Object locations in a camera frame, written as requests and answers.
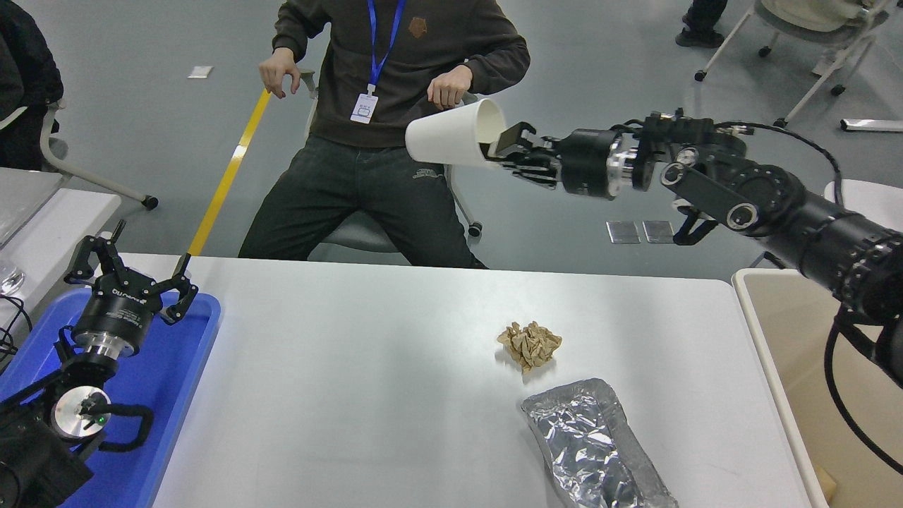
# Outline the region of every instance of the floor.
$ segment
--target floor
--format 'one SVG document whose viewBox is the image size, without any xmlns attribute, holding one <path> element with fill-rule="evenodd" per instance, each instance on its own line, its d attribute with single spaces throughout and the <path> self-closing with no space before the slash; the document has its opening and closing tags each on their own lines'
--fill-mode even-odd
<svg viewBox="0 0 903 508">
<path fill-rule="evenodd" d="M 771 123 L 814 83 L 821 49 L 785 40 L 757 56 L 770 32 L 753 20 L 703 83 L 693 80 L 713 50 L 683 48 L 674 37 L 689 1 L 499 0 L 526 37 L 526 78 L 493 99 L 508 123 L 525 120 L 541 135 L 607 128 L 651 111 L 683 108 L 691 117 Z M 160 200 L 153 211 L 124 200 L 124 252 L 188 249 L 236 151 L 262 86 L 256 65 L 270 53 L 280 2 L 17 2 L 42 28 L 66 87 L 60 136 L 68 162 Z M 729 2 L 727 33 L 751 0 Z M 841 118 L 903 119 L 903 13 L 892 7 L 876 47 L 838 98 L 825 86 L 791 128 L 831 151 L 845 176 L 903 187 L 900 134 L 846 133 Z M 302 62 L 319 67 L 326 38 Z M 206 80 L 189 80 L 211 65 Z M 301 145 L 310 111 L 303 94 L 273 98 L 204 245 L 205 256 L 233 257 L 257 206 Z M 821 193 L 832 171 L 814 150 L 778 134 L 745 139 L 748 157 L 779 165 Z M 549 191 L 504 171 L 455 169 L 461 195 L 484 225 L 472 250 L 494 269 L 729 280 L 761 252 L 719 228 L 696 247 L 613 245 L 606 221 L 671 221 L 672 195 L 657 183 L 607 202 Z M 79 180 L 70 186 L 98 190 Z M 322 245 L 312 260 L 405 264 L 397 254 Z"/>
</svg>

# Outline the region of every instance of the foil-wrapped package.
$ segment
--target foil-wrapped package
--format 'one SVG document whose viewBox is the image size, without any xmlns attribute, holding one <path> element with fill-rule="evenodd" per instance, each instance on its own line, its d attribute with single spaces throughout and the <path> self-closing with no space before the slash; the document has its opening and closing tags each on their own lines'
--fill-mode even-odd
<svg viewBox="0 0 903 508">
<path fill-rule="evenodd" d="M 553 388 L 521 409 L 568 506 L 677 508 L 605 381 Z"/>
</svg>

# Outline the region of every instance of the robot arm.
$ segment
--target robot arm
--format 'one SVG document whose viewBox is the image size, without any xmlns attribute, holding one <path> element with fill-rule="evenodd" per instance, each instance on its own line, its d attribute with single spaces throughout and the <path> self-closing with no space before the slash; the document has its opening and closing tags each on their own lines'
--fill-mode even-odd
<svg viewBox="0 0 903 508">
<path fill-rule="evenodd" d="M 647 190 L 655 164 L 665 163 L 659 181 L 687 215 L 675 243 L 693 245 L 719 224 L 758 241 L 829 289 L 853 319 L 884 326 L 876 343 L 857 349 L 903 387 L 903 234 L 807 191 L 783 168 L 747 159 L 739 135 L 749 128 L 659 113 L 629 123 L 639 127 L 556 139 L 522 122 L 483 149 L 520 178 L 608 200 L 622 186 Z"/>
<path fill-rule="evenodd" d="M 85 465 L 92 453 L 131 451 L 150 433 L 153 412 L 114 403 L 104 384 L 116 375 L 120 357 L 140 352 L 155 315 L 168 325 L 182 320 L 198 287 L 185 276 L 188 254 L 159 283 L 127 267 L 116 252 L 124 225 L 119 222 L 109 240 L 87 236 L 76 248 L 63 279 L 90 284 L 91 297 L 78 322 L 60 329 L 54 345 L 60 368 L 0 402 L 0 504 L 58 506 L 93 476 Z M 102 272 L 97 278 L 92 254 Z M 171 289 L 179 300 L 163 308 L 160 295 Z M 140 419 L 128 443 L 106 441 L 104 426 L 119 417 Z"/>
</svg>

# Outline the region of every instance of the white chair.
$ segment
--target white chair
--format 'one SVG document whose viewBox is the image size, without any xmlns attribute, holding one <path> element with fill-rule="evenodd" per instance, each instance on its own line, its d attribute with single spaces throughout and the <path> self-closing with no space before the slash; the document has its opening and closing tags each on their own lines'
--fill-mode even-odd
<svg viewBox="0 0 903 508">
<path fill-rule="evenodd" d="M 843 206 L 859 212 L 885 228 L 903 231 L 903 189 L 862 180 L 843 180 Z M 824 198 L 833 202 L 834 182 L 824 188 Z"/>
<path fill-rule="evenodd" d="M 139 201 L 147 210 L 153 210 L 159 204 L 159 200 L 149 194 L 141 194 L 137 191 L 133 191 L 124 185 L 120 185 L 119 183 L 113 182 L 104 178 L 102 176 L 97 176 L 96 174 L 89 173 L 84 171 L 74 165 L 64 162 L 58 154 L 54 154 L 53 150 L 51 150 L 51 131 L 53 130 L 53 120 L 56 117 L 56 112 L 60 109 L 65 108 L 65 103 L 62 99 L 58 102 L 54 102 L 47 106 L 47 114 L 44 115 L 43 124 L 41 127 L 41 155 L 44 158 L 44 162 L 50 167 L 50 169 L 54 171 L 58 171 L 62 173 L 64 176 L 71 178 L 72 176 L 77 176 L 86 182 L 93 183 L 94 185 L 99 185 L 105 189 L 113 191 L 114 193 L 119 193 L 124 195 L 125 197 L 132 198 L 136 201 Z M 23 106 L 17 108 L 13 111 L 9 116 L 0 120 L 0 130 L 12 124 L 17 118 L 19 118 L 27 109 L 27 107 Z"/>
<path fill-rule="evenodd" d="M 841 69 L 848 61 L 850 61 L 851 57 L 856 53 L 859 53 L 859 57 L 856 60 L 855 65 L 852 67 L 850 72 L 844 78 L 844 80 L 849 79 L 858 69 L 862 60 L 869 53 L 869 49 L 875 43 L 875 33 L 872 29 L 887 20 L 889 17 L 886 8 L 891 0 L 878 0 L 872 8 L 862 8 L 859 14 L 854 18 L 849 20 L 847 24 L 838 28 L 837 30 L 831 32 L 817 32 L 815 30 L 808 30 L 801 26 L 797 26 L 795 24 L 789 23 L 780 17 L 772 14 L 761 2 L 761 0 L 755 0 L 753 5 L 749 8 L 749 10 L 741 17 L 740 21 L 734 26 L 731 33 L 728 34 L 727 38 L 724 39 L 724 43 L 718 48 L 718 51 L 712 56 L 712 59 L 709 60 L 708 63 L 705 64 L 705 67 L 700 69 L 694 75 L 694 78 L 697 81 L 705 80 L 705 77 L 709 73 L 709 69 L 713 66 L 716 60 L 722 55 L 722 52 L 731 44 L 734 40 L 734 37 L 740 31 L 740 28 L 752 17 L 756 15 L 759 17 L 765 24 L 769 25 L 771 28 L 775 30 L 774 35 L 771 37 L 771 41 L 764 47 L 759 49 L 759 56 L 762 58 L 767 57 L 772 49 L 775 47 L 775 43 L 777 42 L 778 36 L 783 33 L 786 35 L 790 35 L 796 39 L 806 42 L 812 42 L 818 45 L 823 46 L 826 49 L 837 51 L 836 59 L 833 64 L 822 74 L 822 77 L 815 82 L 811 89 L 803 96 L 799 102 L 787 113 L 786 116 L 782 118 L 778 118 L 775 120 L 774 125 L 778 127 L 786 127 L 787 123 L 796 116 L 796 114 L 800 111 L 800 109 L 805 106 L 806 102 L 809 101 L 813 97 L 813 95 L 825 84 L 839 69 Z M 831 95 L 837 97 L 842 94 L 846 90 L 846 87 L 843 86 L 842 83 L 834 85 L 831 88 Z"/>
<path fill-rule="evenodd" d="M 317 110 L 318 90 L 313 80 L 314 73 L 315 71 L 311 71 L 309 69 L 301 69 L 301 79 L 304 82 L 304 85 L 307 87 L 311 99 L 313 99 L 311 114 L 307 117 L 307 123 L 304 126 L 305 140 L 310 134 L 313 115 Z M 475 96 L 470 93 L 465 94 L 464 102 L 466 104 L 470 104 L 471 102 L 475 101 Z M 451 195 L 454 197 L 455 204 L 458 206 L 458 209 L 461 210 L 461 214 L 464 216 L 464 220 L 468 224 L 468 234 L 471 237 L 478 237 L 480 234 L 482 234 L 483 225 L 477 221 L 473 221 L 470 218 L 470 213 L 468 212 L 467 207 L 458 196 L 454 185 L 454 180 L 452 178 L 452 169 L 449 166 L 445 167 L 445 181 L 451 188 Z M 349 215 L 348 218 L 339 225 L 339 227 L 337 227 L 332 233 L 330 233 L 325 239 L 323 239 L 322 243 L 341 245 L 342 247 L 349 247 L 351 249 L 357 250 L 366 250 L 370 252 L 398 252 L 398 248 L 396 248 L 395 244 L 392 243 L 392 240 L 389 239 L 388 235 L 379 225 L 379 223 L 376 222 L 376 220 L 370 217 L 363 210 L 358 210 Z"/>
</svg>

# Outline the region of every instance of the paper cup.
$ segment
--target paper cup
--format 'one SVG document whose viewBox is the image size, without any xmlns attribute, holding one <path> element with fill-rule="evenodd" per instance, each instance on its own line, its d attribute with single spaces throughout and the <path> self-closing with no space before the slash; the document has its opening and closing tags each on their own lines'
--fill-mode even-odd
<svg viewBox="0 0 903 508">
<path fill-rule="evenodd" d="M 505 128 L 502 110 L 492 100 L 481 99 L 411 122 L 405 144 L 415 161 L 498 168 L 483 157 L 479 144 L 498 141 Z"/>
</svg>

